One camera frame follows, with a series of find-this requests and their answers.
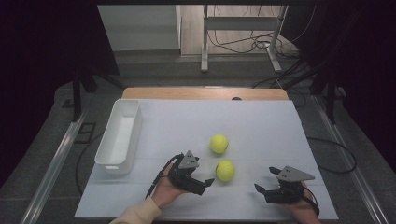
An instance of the white plastic container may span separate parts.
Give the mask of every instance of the white plastic container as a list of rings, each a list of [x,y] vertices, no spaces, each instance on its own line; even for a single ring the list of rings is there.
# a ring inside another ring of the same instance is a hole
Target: white plastic container
[[[117,100],[96,152],[96,164],[109,174],[128,174],[132,169],[141,126],[139,101]]]

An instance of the white tabletop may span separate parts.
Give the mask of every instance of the white tabletop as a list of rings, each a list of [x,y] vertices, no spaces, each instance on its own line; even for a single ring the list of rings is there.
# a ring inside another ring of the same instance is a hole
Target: white tabletop
[[[219,161],[234,163],[232,181],[216,179],[202,196],[184,194],[163,209],[163,220],[290,220],[277,204],[267,204],[254,183],[276,189],[269,167],[292,166],[316,177],[306,181],[320,208],[320,219],[337,219],[298,114],[291,101],[141,100],[143,124],[131,173],[109,175],[94,165],[76,217],[117,217],[141,203],[155,176],[176,154],[191,150],[200,166],[191,175],[215,177]],[[210,138],[224,134],[222,155],[209,149]]]

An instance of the tennis ball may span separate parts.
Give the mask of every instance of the tennis ball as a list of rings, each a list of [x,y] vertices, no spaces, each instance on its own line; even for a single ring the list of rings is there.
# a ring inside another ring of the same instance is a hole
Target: tennis ball
[[[216,153],[223,153],[227,149],[228,140],[222,134],[217,134],[210,140],[210,149]]]
[[[216,167],[216,176],[222,181],[230,181],[235,176],[235,167],[231,161],[221,161]]]

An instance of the sleeve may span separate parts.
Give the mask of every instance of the sleeve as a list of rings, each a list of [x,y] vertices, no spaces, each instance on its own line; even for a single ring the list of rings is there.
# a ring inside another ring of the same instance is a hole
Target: sleeve
[[[161,213],[161,209],[148,196],[142,203],[128,207],[119,217],[110,222],[110,224],[149,224]]]

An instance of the hand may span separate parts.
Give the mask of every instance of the hand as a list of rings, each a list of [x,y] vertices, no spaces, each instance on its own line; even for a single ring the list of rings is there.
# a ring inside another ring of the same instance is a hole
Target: hand
[[[178,189],[173,186],[168,178],[169,170],[172,168],[173,163],[169,164],[163,171],[163,177],[158,181],[157,187],[154,190],[151,199],[158,205],[158,207],[163,208],[167,204],[171,203],[177,196],[183,193],[187,193],[186,190]]]
[[[304,196],[309,200],[312,200],[311,193],[304,189]],[[305,202],[304,200],[300,200],[297,203],[282,203],[283,207],[288,209],[293,216],[297,219],[299,223],[302,224],[318,224],[320,223],[317,214],[315,213],[312,206]]]

